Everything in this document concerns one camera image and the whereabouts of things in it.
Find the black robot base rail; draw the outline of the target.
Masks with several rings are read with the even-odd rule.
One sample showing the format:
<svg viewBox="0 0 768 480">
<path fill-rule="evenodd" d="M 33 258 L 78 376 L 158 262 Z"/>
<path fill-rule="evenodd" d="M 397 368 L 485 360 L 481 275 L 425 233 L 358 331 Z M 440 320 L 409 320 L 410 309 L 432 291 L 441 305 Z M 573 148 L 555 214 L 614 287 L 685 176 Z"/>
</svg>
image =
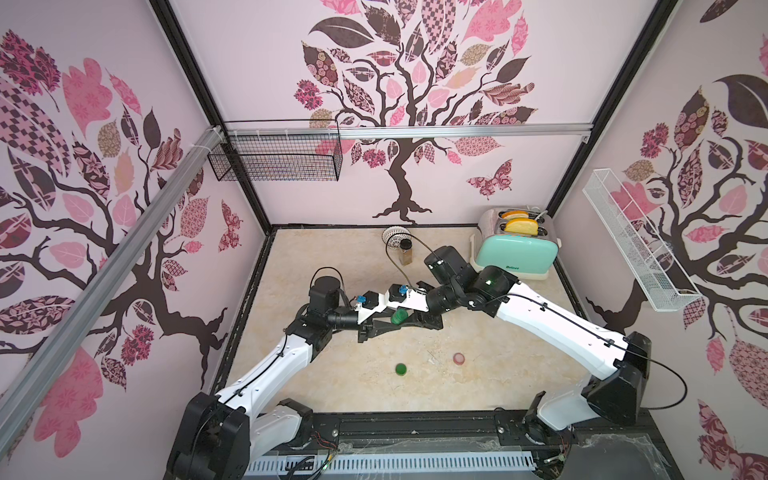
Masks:
<svg viewBox="0 0 768 480">
<path fill-rule="evenodd" d="M 535 443 L 524 429 L 524 410 L 416 411 L 369 413 L 316 413 L 312 430 L 335 445 L 360 444 L 364 448 L 399 440 L 481 439 L 522 450 L 555 450 L 584 443 L 597 434 L 661 439 L 651 416 L 643 412 L 634 426 L 614 425 L 602 418 L 576 424 L 564 433 L 551 433 Z"/>
</svg>

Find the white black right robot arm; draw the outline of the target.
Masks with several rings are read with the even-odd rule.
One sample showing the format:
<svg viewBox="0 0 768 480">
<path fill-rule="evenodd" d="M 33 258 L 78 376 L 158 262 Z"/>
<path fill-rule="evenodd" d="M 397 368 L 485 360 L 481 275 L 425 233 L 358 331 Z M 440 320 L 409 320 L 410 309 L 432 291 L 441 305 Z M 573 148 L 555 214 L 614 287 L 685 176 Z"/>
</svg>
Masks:
<svg viewBox="0 0 768 480">
<path fill-rule="evenodd" d="M 421 292 L 392 285 L 388 307 L 441 315 L 463 307 L 516 325 L 558 348 L 588 374 L 575 385 L 536 395 L 523 419 L 535 443 L 584 421 L 602 418 L 632 426 L 640 414 L 649 377 L 651 341 L 640 333 L 624 336 L 595 325 L 537 294 L 505 270 L 467 267 L 447 277 L 437 268 L 439 286 Z"/>
</svg>

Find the green paint jar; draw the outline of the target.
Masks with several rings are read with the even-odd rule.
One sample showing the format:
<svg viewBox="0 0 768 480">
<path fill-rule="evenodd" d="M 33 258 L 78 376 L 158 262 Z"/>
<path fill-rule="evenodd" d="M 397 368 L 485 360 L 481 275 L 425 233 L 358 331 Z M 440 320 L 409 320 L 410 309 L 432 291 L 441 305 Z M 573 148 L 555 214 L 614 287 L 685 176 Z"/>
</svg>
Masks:
<svg viewBox="0 0 768 480">
<path fill-rule="evenodd" d="M 406 309 L 398 308 L 391 316 L 391 323 L 394 325 L 403 324 L 409 317 L 409 313 Z"/>
</svg>

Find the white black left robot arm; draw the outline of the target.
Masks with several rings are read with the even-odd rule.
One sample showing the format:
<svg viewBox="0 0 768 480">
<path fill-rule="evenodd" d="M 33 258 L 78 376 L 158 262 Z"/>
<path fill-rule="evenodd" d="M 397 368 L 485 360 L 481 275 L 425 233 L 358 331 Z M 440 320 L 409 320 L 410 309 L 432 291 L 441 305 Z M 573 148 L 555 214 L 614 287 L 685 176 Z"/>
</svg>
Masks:
<svg viewBox="0 0 768 480">
<path fill-rule="evenodd" d="M 350 300 L 340 279 L 322 276 L 309 288 L 302 305 L 273 351 L 232 385 L 201 392 L 187 404 L 164 476 L 167 479 L 241 479 L 250 462 L 274 447 L 305 445 L 313 412 L 293 400 L 265 408 L 283 386 L 330 343 L 337 331 L 354 331 L 362 339 L 379 328 L 400 328 L 391 315 L 423 312 L 423 295 L 394 284 L 385 293 L 369 291 Z"/>
</svg>

